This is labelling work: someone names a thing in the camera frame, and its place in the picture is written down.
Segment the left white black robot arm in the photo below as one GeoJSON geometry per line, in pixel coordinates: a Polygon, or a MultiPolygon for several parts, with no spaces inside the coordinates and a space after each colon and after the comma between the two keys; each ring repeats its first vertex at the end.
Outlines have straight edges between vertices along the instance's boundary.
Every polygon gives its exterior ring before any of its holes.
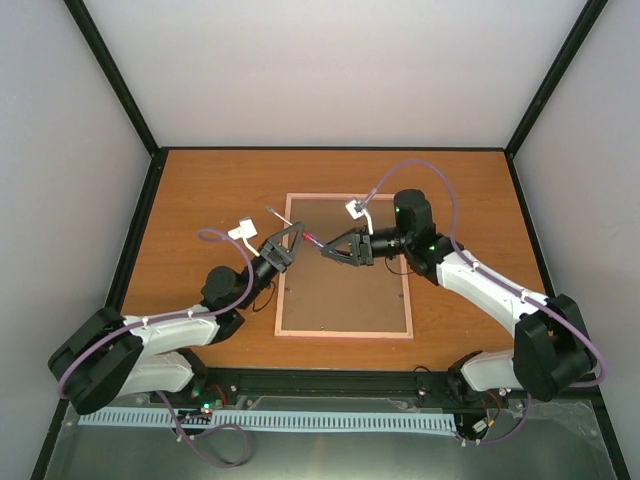
{"type": "Polygon", "coordinates": [[[182,310],[155,315],[121,315],[113,307],[96,311],[49,358],[60,397],[81,415],[137,393],[176,393],[186,402],[208,390],[207,369],[193,348],[221,343],[243,325],[243,311],[271,288],[294,262],[305,234],[296,222],[267,237],[258,248],[250,218],[222,232],[199,230],[203,241],[228,242],[242,255],[237,272],[218,266],[206,277],[202,299],[182,310]]]}

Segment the pink photo frame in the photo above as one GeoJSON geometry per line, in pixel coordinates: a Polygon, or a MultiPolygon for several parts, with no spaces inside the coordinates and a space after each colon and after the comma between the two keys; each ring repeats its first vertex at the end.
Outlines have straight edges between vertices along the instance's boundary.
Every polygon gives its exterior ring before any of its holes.
{"type": "MultiPolygon", "coordinates": [[[[366,220],[354,222],[345,203],[359,194],[288,193],[284,217],[302,222],[328,242],[366,220]]],[[[369,203],[373,220],[394,225],[393,195],[369,203]]],[[[409,268],[402,256],[354,267],[321,256],[304,241],[294,264],[280,275],[274,335],[300,338],[413,339],[409,268]]]]}

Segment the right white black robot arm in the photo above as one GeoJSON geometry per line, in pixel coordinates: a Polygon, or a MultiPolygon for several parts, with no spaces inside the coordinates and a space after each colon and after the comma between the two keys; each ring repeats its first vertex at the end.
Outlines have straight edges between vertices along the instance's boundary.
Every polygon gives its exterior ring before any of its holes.
{"type": "Polygon", "coordinates": [[[583,385],[598,360],[579,326],[582,316],[574,300],[531,292],[479,262],[438,232],[422,191],[402,190],[393,205],[394,226],[353,228],[324,246],[322,254],[356,267],[402,256],[413,273],[465,298],[512,336],[512,349],[473,352],[450,367],[449,387],[458,398],[513,389],[548,402],[583,385]]]}

